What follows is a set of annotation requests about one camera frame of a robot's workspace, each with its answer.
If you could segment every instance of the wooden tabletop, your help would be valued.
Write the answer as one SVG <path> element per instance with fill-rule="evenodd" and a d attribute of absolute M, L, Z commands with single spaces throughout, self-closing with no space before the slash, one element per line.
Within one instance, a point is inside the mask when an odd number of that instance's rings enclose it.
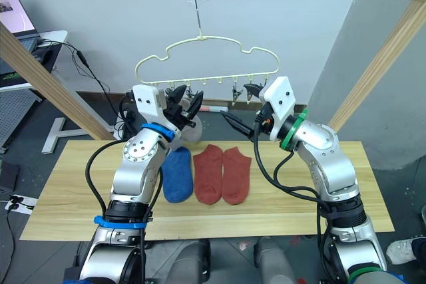
<path fill-rule="evenodd" d="M 91 239 L 96 229 L 93 218 L 101 214 L 101 209 L 87 186 L 85 166 L 91 154 L 106 143 L 68 141 L 21 239 Z M 154 206 L 154 221 L 146 229 L 147 240 L 316 233 L 316 205 L 271 186 L 259 171 L 251 142 L 203 141 L 187 147 L 195 155 L 209 143 L 223 151 L 237 146 L 241 153 L 252 158 L 248 197 L 237 206 L 231 206 L 223 199 L 207 206 L 198 202 L 192 194 L 182 203 L 171 204 L 161 192 Z M 372 218 L 375 230 L 394 231 L 361 142 L 340 142 L 340 145 L 355 166 L 365 210 Z M 106 203 L 114 172 L 122 161 L 121 150 L 122 144 L 110 147 L 96 158 L 92 166 L 93 182 Z M 266 169 L 272 174 L 287 152 L 280 150 L 276 143 L 260 142 L 260 154 Z M 309 170 L 298 156 L 294 156 L 280 172 L 283 184 L 313 186 Z"/>

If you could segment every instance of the white plastic hanger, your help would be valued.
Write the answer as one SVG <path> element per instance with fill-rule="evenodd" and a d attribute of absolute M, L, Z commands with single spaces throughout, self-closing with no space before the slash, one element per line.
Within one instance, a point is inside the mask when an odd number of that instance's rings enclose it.
<path fill-rule="evenodd" d="M 269 74 L 274 74 L 277 73 L 281 67 L 281 62 L 277 56 L 276 53 L 272 52 L 271 50 L 265 49 L 265 48 L 261 48 L 261 47 L 252 47 L 250 50 L 244 50 L 242 43 L 236 39 L 232 39 L 232 38 L 228 38 L 228 37 L 220 37 L 220 36 L 204 36 L 202 34 L 202 29 L 201 29 L 201 22 L 200 22 L 200 14 L 199 14 L 199 10 L 198 10 L 198 4 L 197 4 L 197 0 L 194 0 L 195 2 L 195 8 L 196 8 L 196 13 L 197 13 L 197 20 L 198 20 L 198 30 L 199 30 L 199 35 L 196 38 L 191 38 L 191 39 L 186 39 L 186 40 L 182 40 L 182 41 L 178 41 L 177 43 L 173 43 L 170 46 L 166 47 L 166 56 L 163 58 L 160 58 L 157 55 L 151 55 L 148 56 L 146 58 L 143 58 L 141 61 L 139 61 L 135 68 L 134 68 L 134 75 L 136 76 L 136 78 L 144 84 L 160 84 L 160 83 L 168 83 L 171 87 L 174 87 L 174 84 L 176 82 L 185 82 L 188 86 L 191 85 L 191 81 L 202 81 L 203 84 L 206 84 L 207 80 L 211 80 L 211 79 L 216 79 L 219 83 L 222 83 L 222 80 L 225 78 L 233 78 L 234 81 L 236 82 L 238 80 L 239 77 L 243 77 L 243 76 L 247 76 L 250 80 L 253 79 L 253 76 L 259 76 L 259 75 L 264 75 L 265 79 L 268 78 Z M 179 45 L 183 45 L 185 43 L 191 43 L 193 41 L 205 41 L 208 39 L 217 39 L 217 40 L 222 40 L 222 41 L 228 41 L 231 43 L 236 43 L 240 49 L 241 53 L 244 54 L 251 54 L 253 51 L 258 50 L 258 51 L 263 51 L 265 53 L 268 53 L 270 55 L 272 55 L 276 62 L 277 62 L 277 67 L 274 71 L 269 71 L 269 72 L 255 72 L 255 73 L 245 73 L 245 74 L 231 74 L 228 76 L 207 76 L 207 77 L 200 77 L 200 78 L 182 78 L 182 79 L 170 79 L 170 80 L 162 80 L 162 81 L 143 81 L 141 79 L 141 77 L 139 76 L 139 68 L 140 66 L 145 63 L 146 61 L 149 61 L 150 59 L 157 59 L 158 61 L 166 61 L 170 58 L 170 50 L 173 49 L 174 47 L 177 47 Z"/>

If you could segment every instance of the shoe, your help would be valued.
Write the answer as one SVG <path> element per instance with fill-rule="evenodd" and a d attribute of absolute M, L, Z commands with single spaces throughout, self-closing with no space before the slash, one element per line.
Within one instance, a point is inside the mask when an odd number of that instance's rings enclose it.
<path fill-rule="evenodd" d="M 416 256 L 414 256 L 413 249 L 411 248 L 411 243 L 415 239 L 419 238 L 421 237 L 414 237 L 412 239 L 402 239 L 400 241 L 390 243 L 386 250 L 386 256 L 391 261 L 391 264 L 399 265 L 416 260 L 417 258 Z"/>

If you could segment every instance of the gray floor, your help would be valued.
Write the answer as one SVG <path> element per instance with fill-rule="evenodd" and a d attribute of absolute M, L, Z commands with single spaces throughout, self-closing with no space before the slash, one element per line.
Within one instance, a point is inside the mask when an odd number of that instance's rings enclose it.
<path fill-rule="evenodd" d="M 89 101 L 89 103 L 102 117 L 110 123 L 113 122 L 115 116 L 104 101 Z M 253 112 L 237 113 L 246 123 L 252 123 Z M 67 140 L 60 139 L 53 154 L 41 154 L 44 139 L 53 119 L 57 116 L 62 114 L 49 102 L 44 101 L 33 107 L 14 135 L 11 147 L 3 159 L 21 166 L 15 193 L 39 197 Z M 201 113 L 200 117 L 204 126 L 203 140 L 243 140 L 241 135 L 227 126 L 219 114 Z M 68 120 L 66 128 L 75 128 L 75 125 Z M 90 138 L 81 136 L 73 139 Z M 426 158 L 419 159 L 400 170 L 376 170 L 375 176 L 396 229 L 393 233 L 378 234 L 382 248 L 385 249 L 396 239 L 425 232 L 418 212 L 426 203 Z M 6 199 L 7 196 L 0 195 L 0 200 Z M 27 215 L 11 213 L 10 220 L 16 238 L 19 238 L 27 218 Z M 11 252 L 5 210 L 0 210 L 0 221 L 0 266 L 3 273 Z M 212 273 L 208 283 L 259 283 L 260 278 L 253 262 L 253 245 L 257 240 L 257 237 L 213 239 Z M 304 278 L 309 284 L 318 283 L 318 280 L 323 278 L 314 237 L 278 236 L 274 237 L 274 240 L 287 253 L 297 277 Z M 153 248 L 147 251 L 147 275 L 157 279 L 158 283 L 164 282 L 174 258 L 186 243 L 156 242 Z M 71 266 L 77 245 L 77 242 L 17 241 L 15 257 L 5 284 L 62 283 L 63 271 Z M 404 274 L 409 283 L 426 283 L 426 273 L 418 268 L 415 261 L 400 266 L 391 265 L 389 269 L 396 274 Z"/>

